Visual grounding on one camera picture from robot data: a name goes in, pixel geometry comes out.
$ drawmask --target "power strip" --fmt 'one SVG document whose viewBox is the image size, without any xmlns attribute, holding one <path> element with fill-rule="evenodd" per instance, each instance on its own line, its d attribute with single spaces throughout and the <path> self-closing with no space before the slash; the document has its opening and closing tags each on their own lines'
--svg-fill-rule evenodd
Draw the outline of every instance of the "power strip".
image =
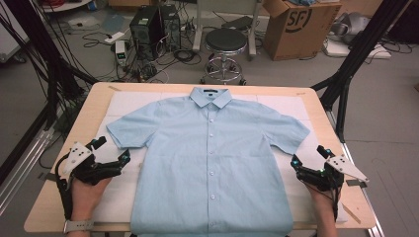
<svg viewBox="0 0 419 237">
<path fill-rule="evenodd" d="M 115 40 L 117 40 L 117 39 L 119 39 L 123 36 L 124 36 L 124 33 L 118 32 L 118 33 L 113 34 L 110 39 L 105 39 L 105 41 L 108 42 L 108 43 L 111 43 L 111 42 L 113 42 L 113 41 L 115 41 Z"/>
</svg>

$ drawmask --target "shirt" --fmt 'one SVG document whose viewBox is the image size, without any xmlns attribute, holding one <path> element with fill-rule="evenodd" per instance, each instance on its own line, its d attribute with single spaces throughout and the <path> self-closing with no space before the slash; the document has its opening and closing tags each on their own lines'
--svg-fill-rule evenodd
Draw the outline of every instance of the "shirt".
<svg viewBox="0 0 419 237">
<path fill-rule="evenodd" d="M 119 148 L 148 148 L 132 233 L 285 236 L 292 230 L 271 146 L 296 152 L 309 133 L 297 119 L 232 99 L 227 89 L 194 88 L 189 97 L 150 103 L 107 129 Z"/>
</svg>

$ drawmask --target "stool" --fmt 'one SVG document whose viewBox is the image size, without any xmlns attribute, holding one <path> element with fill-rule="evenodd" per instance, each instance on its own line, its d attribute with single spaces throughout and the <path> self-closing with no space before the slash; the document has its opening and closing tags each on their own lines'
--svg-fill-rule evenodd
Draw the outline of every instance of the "stool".
<svg viewBox="0 0 419 237">
<path fill-rule="evenodd" d="M 247 45 L 247 38 L 239 31 L 233 29 L 216 29 L 206 36 L 205 46 L 218 57 L 211 58 L 205 67 L 206 76 L 226 84 L 229 81 L 240 78 L 240 85 L 246 85 L 241 66 L 227 56 L 233 56 L 244 51 Z"/>
</svg>

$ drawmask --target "box flap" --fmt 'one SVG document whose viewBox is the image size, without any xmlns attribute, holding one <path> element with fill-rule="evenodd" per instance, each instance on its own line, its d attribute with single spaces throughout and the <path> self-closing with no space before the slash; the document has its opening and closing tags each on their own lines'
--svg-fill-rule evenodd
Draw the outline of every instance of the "box flap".
<svg viewBox="0 0 419 237">
<path fill-rule="evenodd" d="M 263 7 L 274 18 L 280 16 L 289 8 L 283 0 L 265 0 Z"/>
</svg>

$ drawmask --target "watch strap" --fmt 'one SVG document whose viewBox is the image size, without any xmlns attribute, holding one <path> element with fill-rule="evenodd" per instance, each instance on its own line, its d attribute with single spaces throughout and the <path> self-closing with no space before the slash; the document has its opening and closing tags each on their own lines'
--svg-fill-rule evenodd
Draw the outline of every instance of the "watch strap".
<svg viewBox="0 0 419 237">
<path fill-rule="evenodd" d="M 81 220 L 81 221 L 71 221 L 71 220 L 65 220 L 64 223 L 64 234 L 71 232 L 71 231 L 87 231 L 93 229 L 94 225 L 93 220 Z"/>
</svg>

